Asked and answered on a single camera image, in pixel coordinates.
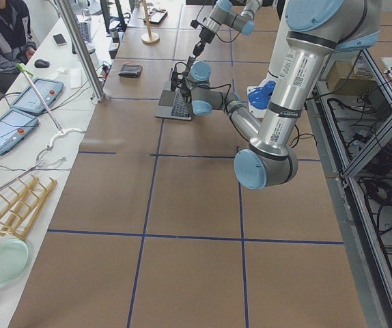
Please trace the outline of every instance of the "dark jacket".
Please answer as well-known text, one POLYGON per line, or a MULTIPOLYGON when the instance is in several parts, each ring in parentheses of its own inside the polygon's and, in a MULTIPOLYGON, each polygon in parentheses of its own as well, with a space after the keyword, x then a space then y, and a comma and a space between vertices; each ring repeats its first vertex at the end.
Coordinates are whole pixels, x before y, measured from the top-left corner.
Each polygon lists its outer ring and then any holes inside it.
POLYGON ((31 37, 29 10, 23 0, 9 0, 12 8, 12 25, 0 16, 0 72, 18 72, 16 63, 26 64, 25 51, 36 49, 31 37))

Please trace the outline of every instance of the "cardboard box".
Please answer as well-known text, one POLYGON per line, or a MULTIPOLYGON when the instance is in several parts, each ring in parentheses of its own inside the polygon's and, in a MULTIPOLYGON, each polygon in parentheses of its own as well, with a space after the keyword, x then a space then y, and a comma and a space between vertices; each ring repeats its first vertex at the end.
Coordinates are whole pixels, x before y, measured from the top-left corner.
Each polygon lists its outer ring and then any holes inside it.
MULTIPOLYGON (((333 67, 331 67, 328 75, 326 76, 328 89, 333 91, 341 87, 351 69, 352 64, 350 62, 335 61, 333 67)), ((334 92, 334 94, 343 96, 360 96, 375 87, 377 87, 377 83, 373 77, 362 77, 355 75, 354 72, 352 72, 345 85, 340 90, 334 92)))

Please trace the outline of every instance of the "wooden base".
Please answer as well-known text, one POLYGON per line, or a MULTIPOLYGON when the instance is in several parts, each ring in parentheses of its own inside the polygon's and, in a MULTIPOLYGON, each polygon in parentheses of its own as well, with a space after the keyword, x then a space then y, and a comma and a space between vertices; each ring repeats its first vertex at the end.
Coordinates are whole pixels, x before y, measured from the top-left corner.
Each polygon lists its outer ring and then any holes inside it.
POLYGON ((160 40, 160 36, 157 33, 152 32, 151 35, 152 37, 149 37, 149 33, 144 33, 141 36, 141 41, 143 41, 143 43, 146 44, 152 44, 152 43, 157 43, 160 40))

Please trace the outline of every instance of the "person's hand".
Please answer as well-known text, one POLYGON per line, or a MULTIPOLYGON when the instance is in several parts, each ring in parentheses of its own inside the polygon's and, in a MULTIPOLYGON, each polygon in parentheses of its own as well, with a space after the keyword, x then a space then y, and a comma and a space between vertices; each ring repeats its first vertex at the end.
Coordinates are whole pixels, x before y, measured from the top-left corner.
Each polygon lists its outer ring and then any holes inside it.
POLYGON ((33 48, 26 49, 26 51, 25 51, 26 59, 29 61, 32 58, 34 53, 35 53, 35 50, 33 48))

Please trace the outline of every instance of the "wooden stand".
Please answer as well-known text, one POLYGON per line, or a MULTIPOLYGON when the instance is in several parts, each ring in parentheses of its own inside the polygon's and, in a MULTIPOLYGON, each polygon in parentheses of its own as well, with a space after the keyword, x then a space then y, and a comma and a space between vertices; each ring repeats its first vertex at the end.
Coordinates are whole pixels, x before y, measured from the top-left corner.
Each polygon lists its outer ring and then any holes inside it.
POLYGON ((50 180, 50 183, 44 186, 35 176, 28 183, 18 179, 17 181, 22 185, 20 190, 8 185, 12 197, 0 193, 0 199, 4 204, 0 206, 0 236, 11 234, 21 240, 26 239, 57 184, 56 180, 52 178, 50 180))
POLYGON ((148 27, 148 32, 144 33, 141 36, 141 41, 143 41, 144 44, 157 43, 160 40, 160 36, 157 33, 152 32, 150 28, 150 16, 148 12, 148 5, 146 4, 146 0, 141 0, 141 2, 143 2, 144 16, 146 19, 146 26, 148 27))

